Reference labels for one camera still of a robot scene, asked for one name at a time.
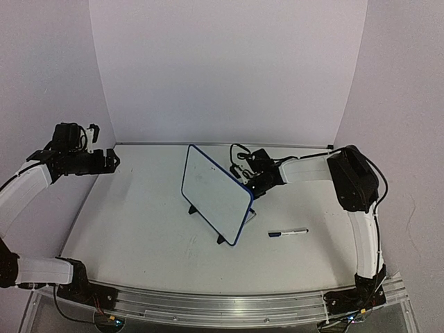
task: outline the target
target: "white table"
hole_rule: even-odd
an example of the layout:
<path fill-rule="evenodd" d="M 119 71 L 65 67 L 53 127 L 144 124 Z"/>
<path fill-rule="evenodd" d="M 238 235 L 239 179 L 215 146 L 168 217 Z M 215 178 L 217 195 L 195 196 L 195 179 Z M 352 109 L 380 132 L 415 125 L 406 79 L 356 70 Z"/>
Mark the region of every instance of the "white table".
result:
<path fill-rule="evenodd" d="M 228 146 L 200 146 L 228 169 Z M 271 157 L 318 153 L 272 148 Z M 313 291 L 354 284 L 355 241 L 332 183 L 270 190 L 235 247 L 189 203 L 180 186 L 187 154 L 181 145 L 116 146 L 118 171 L 99 176 L 62 256 L 81 260 L 91 280 L 126 287 L 209 294 Z M 269 230 L 309 232 L 269 238 Z"/>

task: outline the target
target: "white wall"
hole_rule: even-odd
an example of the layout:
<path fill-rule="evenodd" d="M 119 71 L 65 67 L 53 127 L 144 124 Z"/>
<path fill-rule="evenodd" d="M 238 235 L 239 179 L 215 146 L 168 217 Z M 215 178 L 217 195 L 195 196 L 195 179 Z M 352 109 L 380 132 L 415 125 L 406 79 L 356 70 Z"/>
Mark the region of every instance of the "white wall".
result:
<path fill-rule="evenodd" d="M 91 0 L 119 142 L 334 141 L 367 0 Z"/>
<path fill-rule="evenodd" d="M 444 3 L 371 0 L 335 144 L 386 174 L 384 258 L 399 268 L 422 332 L 444 327 Z"/>
<path fill-rule="evenodd" d="M 61 121 L 97 123 L 99 146 L 112 146 L 88 2 L 2 1 L 0 31 L 0 183 Z M 93 180 L 61 178 L 40 194 L 7 234 L 11 250 L 57 255 Z M 1 332 L 17 331 L 27 300 L 27 291 L 0 289 Z"/>

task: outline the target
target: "marker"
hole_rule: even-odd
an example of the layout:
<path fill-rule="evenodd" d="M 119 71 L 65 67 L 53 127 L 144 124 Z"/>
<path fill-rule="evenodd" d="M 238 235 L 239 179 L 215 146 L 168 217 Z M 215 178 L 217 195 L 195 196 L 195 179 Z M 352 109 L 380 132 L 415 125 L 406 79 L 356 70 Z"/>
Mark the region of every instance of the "marker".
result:
<path fill-rule="evenodd" d="M 290 234 L 306 234 L 308 232 L 307 228 L 287 230 L 287 231 L 270 231 L 268 232 L 269 237 L 281 237 L 289 236 Z"/>

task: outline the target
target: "whiteboard stand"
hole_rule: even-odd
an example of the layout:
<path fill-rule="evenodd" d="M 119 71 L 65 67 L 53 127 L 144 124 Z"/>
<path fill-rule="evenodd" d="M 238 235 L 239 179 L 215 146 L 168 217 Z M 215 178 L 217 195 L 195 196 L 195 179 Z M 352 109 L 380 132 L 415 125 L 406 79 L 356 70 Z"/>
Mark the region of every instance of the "whiteboard stand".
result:
<path fill-rule="evenodd" d="M 242 228 L 255 215 L 253 194 L 199 147 L 190 144 L 182 179 L 182 195 L 224 241 L 236 245 Z"/>

